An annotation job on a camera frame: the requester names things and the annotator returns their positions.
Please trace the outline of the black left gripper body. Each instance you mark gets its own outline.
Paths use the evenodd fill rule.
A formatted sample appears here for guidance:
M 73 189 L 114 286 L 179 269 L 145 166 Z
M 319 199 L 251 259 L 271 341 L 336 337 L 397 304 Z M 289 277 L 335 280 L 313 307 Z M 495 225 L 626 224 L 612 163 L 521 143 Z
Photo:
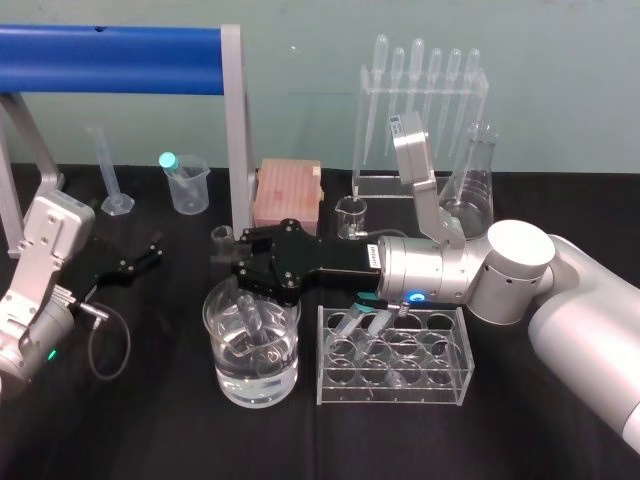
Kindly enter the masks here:
M 134 283 L 140 273 L 140 267 L 135 264 L 125 263 L 115 270 L 94 274 L 88 286 L 83 287 L 76 295 L 74 305 L 80 306 L 81 304 L 88 304 L 91 297 L 105 287 L 129 287 Z

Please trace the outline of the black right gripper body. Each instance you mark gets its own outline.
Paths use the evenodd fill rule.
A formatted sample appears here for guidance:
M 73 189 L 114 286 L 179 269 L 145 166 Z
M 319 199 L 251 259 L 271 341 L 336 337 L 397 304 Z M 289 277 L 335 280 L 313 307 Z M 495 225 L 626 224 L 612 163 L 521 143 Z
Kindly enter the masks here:
M 282 305 L 297 303 L 315 287 L 371 291 L 380 281 L 367 240 L 322 240 L 286 220 L 271 228 L 269 245 L 268 294 Z

